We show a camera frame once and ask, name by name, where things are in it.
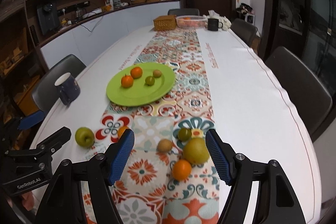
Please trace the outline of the green citrus on plate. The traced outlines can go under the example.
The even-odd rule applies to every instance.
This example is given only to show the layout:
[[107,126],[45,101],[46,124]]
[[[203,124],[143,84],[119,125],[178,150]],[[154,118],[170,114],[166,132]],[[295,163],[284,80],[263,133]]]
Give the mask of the green citrus on plate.
[[155,77],[154,76],[148,76],[148,77],[146,77],[145,83],[148,86],[153,86],[155,84]]

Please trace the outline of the woven wicker basket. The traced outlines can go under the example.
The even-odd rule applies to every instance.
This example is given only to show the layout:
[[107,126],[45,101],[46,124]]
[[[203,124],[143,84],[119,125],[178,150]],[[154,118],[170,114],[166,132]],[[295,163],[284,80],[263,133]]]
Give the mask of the woven wicker basket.
[[171,31],[177,27],[175,15],[163,15],[153,20],[155,31]]

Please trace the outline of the patterned table runner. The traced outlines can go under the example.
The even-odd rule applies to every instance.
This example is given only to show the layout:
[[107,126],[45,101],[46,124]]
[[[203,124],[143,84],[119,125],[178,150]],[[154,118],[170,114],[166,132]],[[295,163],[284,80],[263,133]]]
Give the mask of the patterned table runner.
[[[216,223],[219,217],[219,178],[211,161],[194,165],[187,179],[177,181],[172,168],[182,158],[181,128],[203,138],[214,128],[213,106],[196,30],[177,28],[157,32],[137,63],[165,64],[175,73],[172,90],[162,98],[137,107],[110,103],[94,126],[94,146],[85,158],[104,152],[118,139],[120,127],[135,134],[134,149],[119,181],[111,188],[125,223]],[[173,148],[157,151],[169,139]]]

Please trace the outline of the green apple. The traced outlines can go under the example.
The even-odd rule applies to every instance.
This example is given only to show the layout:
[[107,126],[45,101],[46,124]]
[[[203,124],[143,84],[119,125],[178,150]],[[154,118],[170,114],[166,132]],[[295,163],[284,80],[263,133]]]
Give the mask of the green apple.
[[87,127],[80,127],[76,130],[75,141],[80,147],[92,147],[95,142],[93,131]]

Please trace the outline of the mandarin on plate back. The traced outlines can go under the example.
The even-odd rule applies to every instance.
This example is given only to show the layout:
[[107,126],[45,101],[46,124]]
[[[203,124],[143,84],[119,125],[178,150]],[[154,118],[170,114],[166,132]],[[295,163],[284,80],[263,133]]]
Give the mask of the mandarin on plate back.
[[131,77],[134,79],[139,79],[143,74],[142,68],[141,67],[134,67],[130,71]]

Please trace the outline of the right near grey chair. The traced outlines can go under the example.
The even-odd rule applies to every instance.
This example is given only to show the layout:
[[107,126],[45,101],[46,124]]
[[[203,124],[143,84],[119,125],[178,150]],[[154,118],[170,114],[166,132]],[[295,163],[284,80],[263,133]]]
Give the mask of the right near grey chair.
[[277,47],[265,64],[287,91],[309,135],[313,135],[329,114],[333,104],[327,88],[285,47]]

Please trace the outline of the mandarin on plate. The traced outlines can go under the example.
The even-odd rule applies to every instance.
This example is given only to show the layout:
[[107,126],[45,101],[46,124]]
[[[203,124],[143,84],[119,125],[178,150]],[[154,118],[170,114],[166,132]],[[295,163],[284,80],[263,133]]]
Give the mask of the mandarin on plate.
[[134,67],[130,71],[131,77],[134,79],[139,79],[143,74],[142,68],[141,67]]
[[133,86],[134,78],[131,75],[124,75],[121,79],[121,86],[123,88],[130,88]]

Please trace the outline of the left near grey chair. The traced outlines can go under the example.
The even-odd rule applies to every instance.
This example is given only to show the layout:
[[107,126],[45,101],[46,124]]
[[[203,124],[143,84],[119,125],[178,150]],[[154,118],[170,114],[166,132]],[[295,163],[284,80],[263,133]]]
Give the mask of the left near grey chair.
[[38,108],[47,115],[59,98],[55,86],[56,80],[65,73],[70,73],[73,77],[77,77],[85,68],[86,65],[73,54],[61,59],[42,77],[33,89],[32,98]]

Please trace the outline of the right far grey chair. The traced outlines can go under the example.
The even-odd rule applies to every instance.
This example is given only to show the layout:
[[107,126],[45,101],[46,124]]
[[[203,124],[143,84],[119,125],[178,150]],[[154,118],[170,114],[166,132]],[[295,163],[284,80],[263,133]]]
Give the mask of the right far grey chair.
[[235,19],[231,24],[231,30],[249,47],[257,34],[257,28],[242,19]]

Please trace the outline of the small green citrus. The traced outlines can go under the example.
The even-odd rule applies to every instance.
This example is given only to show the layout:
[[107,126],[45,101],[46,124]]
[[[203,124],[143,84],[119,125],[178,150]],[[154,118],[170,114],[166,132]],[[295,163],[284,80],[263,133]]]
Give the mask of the small green citrus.
[[189,128],[181,128],[178,132],[178,139],[182,142],[188,141],[192,136],[192,132]]

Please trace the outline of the orange mandarin front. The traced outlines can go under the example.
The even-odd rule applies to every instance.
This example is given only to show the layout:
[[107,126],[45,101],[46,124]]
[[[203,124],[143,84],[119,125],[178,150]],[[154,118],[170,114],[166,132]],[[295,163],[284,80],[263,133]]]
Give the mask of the orange mandarin front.
[[183,181],[188,178],[191,170],[191,164],[185,159],[180,159],[174,164],[172,168],[173,178],[177,181]]

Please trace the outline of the large yellow pear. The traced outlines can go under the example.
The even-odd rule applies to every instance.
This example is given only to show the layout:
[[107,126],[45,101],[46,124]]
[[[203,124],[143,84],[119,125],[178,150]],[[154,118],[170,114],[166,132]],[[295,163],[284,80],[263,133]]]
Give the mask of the large yellow pear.
[[190,164],[204,164],[210,157],[203,138],[193,138],[183,147],[183,157]]

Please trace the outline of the black mug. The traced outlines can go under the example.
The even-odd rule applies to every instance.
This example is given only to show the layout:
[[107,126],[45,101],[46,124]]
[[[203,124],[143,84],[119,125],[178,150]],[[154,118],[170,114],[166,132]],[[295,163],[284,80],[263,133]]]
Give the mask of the black mug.
[[209,31],[218,31],[223,28],[223,23],[217,18],[209,18],[207,22],[207,29]]

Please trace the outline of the pink fruit basket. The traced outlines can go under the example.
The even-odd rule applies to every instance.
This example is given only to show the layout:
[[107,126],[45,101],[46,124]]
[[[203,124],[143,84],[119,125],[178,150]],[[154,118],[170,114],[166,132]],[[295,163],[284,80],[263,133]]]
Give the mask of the pink fruit basket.
[[205,27],[207,18],[196,15],[183,15],[176,17],[177,26],[184,29],[198,29]]

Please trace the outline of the end grey chair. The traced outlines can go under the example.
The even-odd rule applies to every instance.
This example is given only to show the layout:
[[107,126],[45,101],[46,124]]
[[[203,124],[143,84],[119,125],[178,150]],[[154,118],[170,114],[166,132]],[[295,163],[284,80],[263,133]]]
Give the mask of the end grey chair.
[[185,16],[185,15],[199,16],[200,15],[198,9],[192,9],[192,8],[170,9],[167,14],[176,15],[176,16]]

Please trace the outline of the green plate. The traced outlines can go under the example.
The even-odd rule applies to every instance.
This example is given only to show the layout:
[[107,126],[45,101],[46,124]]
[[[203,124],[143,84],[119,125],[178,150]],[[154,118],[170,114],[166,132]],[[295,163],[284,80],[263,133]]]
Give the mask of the green plate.
[[[142,76],[135,79],[131,87],[122,87],[122,78],[130,76],[131,70],[135,67],[142,69]],[[154,70],[161,71],[162,75],[156,77],[154,84],[150,86],[146,84],[145,79],[151,77]],[[171,91],[174,83],[175,73],[167,65],[159,63],[139,63],[115,74],[107,84],[106,95],[111,102],[120,106],[141,106],[163,97]]]

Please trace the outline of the mandarin on plate left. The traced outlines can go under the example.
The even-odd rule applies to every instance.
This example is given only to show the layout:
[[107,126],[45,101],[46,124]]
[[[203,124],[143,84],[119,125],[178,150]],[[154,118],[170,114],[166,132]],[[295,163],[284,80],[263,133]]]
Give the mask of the mandarin on plate left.
[[121,79],[121,86],[123,88],[130,88],[133,86],[134,78],[131,75],[124,75]]

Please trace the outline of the brown kiwi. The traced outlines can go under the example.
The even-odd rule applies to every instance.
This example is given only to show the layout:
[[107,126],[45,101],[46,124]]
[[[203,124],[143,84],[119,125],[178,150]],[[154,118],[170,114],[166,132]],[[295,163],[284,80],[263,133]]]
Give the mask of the brown kiwi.
[[157,145],[157,151],[161,153],[167,153],[173,148],[173,142],[169,139],[161,139]]

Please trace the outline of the kiwi on plate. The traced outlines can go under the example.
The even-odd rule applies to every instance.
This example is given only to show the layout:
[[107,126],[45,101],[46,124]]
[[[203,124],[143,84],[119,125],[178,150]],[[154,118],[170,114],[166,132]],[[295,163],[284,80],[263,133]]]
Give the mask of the kiwi on plate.
[[155,78],[161,77],[161,75],[162,75],[162,72],[160,70],[156,69],[153,71],[153,76]]

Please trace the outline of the white tissue pile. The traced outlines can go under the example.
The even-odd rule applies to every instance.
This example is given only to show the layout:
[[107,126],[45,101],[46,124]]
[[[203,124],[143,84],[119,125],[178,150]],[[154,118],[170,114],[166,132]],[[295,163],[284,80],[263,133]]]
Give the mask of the white tissue pile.
[[231,28],[232,23],[225,16],[220,16],[214,10],[209,10],[208,13],[208,15],[203,15],[206,18],[206,27],[208,27],[209,19],[216,19],[218,20],[219,30],[228,31]]

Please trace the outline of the small orange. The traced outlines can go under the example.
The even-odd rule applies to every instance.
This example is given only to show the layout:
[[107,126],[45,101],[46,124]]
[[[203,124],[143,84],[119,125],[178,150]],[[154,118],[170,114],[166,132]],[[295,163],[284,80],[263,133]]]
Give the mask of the small orange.
[[120,139],[123,135],[123,133],[128,130],[129,128],[127,126],[122,126],[119,128],[118,132],[117,132],[117,136]]

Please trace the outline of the navy blue mug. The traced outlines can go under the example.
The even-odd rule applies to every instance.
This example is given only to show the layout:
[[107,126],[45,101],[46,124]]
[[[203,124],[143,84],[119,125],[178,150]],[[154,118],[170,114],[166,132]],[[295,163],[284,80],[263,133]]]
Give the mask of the navy blue mug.
[[80,95],[80,87],[76,79],[69,73],[61,75],[54,83],[62,103],[69,106]]

